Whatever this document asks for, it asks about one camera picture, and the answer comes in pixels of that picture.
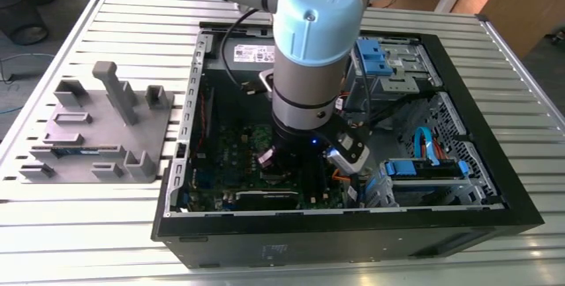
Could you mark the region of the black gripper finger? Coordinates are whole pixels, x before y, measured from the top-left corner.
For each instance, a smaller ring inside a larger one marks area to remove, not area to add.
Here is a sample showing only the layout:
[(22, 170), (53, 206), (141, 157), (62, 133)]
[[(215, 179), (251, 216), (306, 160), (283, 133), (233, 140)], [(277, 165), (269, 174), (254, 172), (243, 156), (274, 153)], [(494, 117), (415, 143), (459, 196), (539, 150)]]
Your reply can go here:
[(270, 168), (274, 165), (277, 148), (270, 148), (258, 155), (258, 163), (262, 169)]

